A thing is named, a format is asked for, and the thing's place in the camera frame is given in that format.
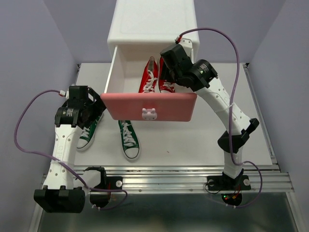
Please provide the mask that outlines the pink bunny drawer knob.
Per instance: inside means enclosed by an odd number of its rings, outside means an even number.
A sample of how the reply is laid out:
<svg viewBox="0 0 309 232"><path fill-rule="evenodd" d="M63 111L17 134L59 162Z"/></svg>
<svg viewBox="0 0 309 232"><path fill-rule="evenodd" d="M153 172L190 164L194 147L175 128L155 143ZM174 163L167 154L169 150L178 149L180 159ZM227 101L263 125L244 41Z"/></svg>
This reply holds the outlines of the pink bunny drawer knob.
<svg viewBox="0 0 309 232"><path fill-rule="evenodd" d="M157 119L157 112L155 108L146 109L142 108L142 118L145 120L156 120Z"/></svg>

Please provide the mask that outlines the red sneaker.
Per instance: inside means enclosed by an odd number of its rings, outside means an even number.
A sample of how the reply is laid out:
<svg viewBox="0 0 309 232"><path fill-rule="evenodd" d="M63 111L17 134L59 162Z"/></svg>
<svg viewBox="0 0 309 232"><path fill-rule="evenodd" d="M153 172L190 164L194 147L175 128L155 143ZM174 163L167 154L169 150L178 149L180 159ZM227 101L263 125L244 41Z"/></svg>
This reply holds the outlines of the red sneaker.
<svg viewBox="0 0 309 232"><path fill-rule="evenodd" d="M154 93L158 81L158 65L154 57L150 57L142 74L139 93Z"/></svg>
<svg viewBox="0 0 309 232"><path fill-rule="evenodd" d="M175 93L175 84L161 79L164 61L162 58L158 60L158 88L161 93Z"/></svg>

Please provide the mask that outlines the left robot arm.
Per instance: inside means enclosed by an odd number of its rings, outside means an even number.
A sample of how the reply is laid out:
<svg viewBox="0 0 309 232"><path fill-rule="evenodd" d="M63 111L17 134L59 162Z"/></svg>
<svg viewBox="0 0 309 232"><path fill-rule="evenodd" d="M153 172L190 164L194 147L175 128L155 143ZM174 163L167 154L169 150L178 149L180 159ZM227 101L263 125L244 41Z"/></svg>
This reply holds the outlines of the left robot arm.
<svg viewBox="0 0 309 232"><path fill-rule="evenodd" d="M88 86L70 86L68 99L55 115L55 144L49 173L41 189L34 191L35 202L48 213L80 213L85 191L74 187L77 144L85 127L106 109L98 93Z"/></svg>

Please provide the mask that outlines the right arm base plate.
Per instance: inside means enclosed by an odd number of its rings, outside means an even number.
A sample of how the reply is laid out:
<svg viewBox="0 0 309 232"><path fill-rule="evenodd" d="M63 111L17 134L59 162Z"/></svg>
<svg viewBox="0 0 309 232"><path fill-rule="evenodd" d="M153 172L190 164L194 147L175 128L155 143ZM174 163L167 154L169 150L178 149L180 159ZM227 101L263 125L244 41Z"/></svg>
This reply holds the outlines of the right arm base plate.
<svg viewBox="0 0 309 232"><path fill-rule="evenodd" d="M222 174L222 175L211 175L207 177L208 190L210 191L234 191L240 190L251 190L249 177L247 175L240 175L235 179Z"/></svg>

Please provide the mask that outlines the white shoe cabinet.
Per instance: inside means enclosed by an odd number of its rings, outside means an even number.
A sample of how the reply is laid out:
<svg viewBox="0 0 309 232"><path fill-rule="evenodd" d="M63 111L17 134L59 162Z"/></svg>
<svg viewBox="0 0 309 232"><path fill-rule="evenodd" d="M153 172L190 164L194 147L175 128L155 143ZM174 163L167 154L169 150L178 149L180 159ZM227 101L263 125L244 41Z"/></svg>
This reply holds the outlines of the white shoe cabinet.
<svg viewBox="0 0 309 232"><path fill-rule="evenodd" d="M118 0L107 44L114 58L158 59L177 36L196 27L192 0Z"/></svg>

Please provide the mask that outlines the green sneaker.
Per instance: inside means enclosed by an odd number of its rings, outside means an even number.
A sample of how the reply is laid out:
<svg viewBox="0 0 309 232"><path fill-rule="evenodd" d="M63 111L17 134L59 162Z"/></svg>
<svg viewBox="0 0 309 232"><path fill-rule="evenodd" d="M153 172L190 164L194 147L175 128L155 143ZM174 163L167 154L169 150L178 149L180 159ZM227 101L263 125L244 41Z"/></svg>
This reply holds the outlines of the green sneaker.
<svg viewBox="0 0 309 232"><path fill-rule="evenodd" d="M84 127L83 132L78 140L77 151L84 152L92 145L94 142L97 125L103 116L104 114L102 113L89 127Z"/></svg>
<svg viewBox="0 0 309 232"><path fill-rule="evenodd" d="M140 143L130 120L118 120L121 146L125 158L135 162L140 156Z"/></svg>

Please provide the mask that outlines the aluminium rail frame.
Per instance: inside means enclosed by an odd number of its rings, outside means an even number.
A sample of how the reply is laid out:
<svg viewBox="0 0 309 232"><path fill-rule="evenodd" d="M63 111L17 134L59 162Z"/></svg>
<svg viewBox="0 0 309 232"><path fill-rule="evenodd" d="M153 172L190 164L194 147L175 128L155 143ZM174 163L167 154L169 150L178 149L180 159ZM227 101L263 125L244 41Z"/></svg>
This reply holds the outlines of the aluminium rail frame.
<svg viewBox="0 0 309 232"><path fill-rule="evenodd" d="M139 162L128 163L120 154L116 121L104 113L92 147L77 153L75 170L88 183L99 180L98 168L108 178L121 177L128 192L112 194L113 210L99 212L89 203L83 212L47 213L36 206L32 232L304 232L306 226L297 203L292 181L282 172L265 126L258 133L261 154L259 168L245 166L251 190L243 202L251 205L240 210L223 205L219 194L208 194L206 181L219 176L223 159L216 146L197 145L192 156L177 153L183 140L196 128L200 116L189 123L170 124L174 145L148 152Z"/></svg>

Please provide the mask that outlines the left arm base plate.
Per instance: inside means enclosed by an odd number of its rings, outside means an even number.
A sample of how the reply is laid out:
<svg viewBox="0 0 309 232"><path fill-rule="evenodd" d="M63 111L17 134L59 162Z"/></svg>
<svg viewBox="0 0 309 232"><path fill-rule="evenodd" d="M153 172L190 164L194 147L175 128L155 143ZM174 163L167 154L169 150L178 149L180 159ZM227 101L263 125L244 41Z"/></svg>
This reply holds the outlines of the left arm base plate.
<svg viewBox="0 0 309 232"><path fill-rule="evenodd" d="M87 181L89 190L99 192L121 192L123 178L121 176L95 176Z"/></svg>

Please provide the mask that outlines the pink front drawer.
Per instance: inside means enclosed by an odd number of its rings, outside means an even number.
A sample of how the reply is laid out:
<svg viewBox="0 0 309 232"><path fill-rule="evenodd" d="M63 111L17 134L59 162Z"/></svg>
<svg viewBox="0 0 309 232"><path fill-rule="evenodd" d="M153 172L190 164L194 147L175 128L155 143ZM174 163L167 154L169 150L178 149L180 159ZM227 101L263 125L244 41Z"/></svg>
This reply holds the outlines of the pink front drawer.
<svg viewBox="0 0 309 232"><path fill-rule="evenodd" d="M190 121L197 99L195 93L182 90L161 93L158 81L154 93L139 93L148 60L126 60L120 53L112 58L107 84L100 96L111 117L115 120L146 121L141 116L142 108L155 108L157 119L154 121Z"/></svg>

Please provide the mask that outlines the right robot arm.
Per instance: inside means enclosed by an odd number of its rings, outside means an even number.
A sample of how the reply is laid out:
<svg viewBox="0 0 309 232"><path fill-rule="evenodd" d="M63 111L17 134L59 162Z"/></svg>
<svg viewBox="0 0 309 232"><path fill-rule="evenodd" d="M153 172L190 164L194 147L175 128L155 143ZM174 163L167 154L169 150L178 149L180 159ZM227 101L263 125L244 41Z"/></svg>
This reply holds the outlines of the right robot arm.
<svg viewBox="0 0 309 232"><path fill-rule="evenodd" d="M190 88L211 107L226 128L218 139L218 146L224 152L224 170L222 176L212 178L211 187L232 189L238 186L243 175L242 149L259 126L258 119L246 116L231 100L208 61L200 59L193 63L180 44L162 50L160 56L164 61L163 77Z"/></svg>

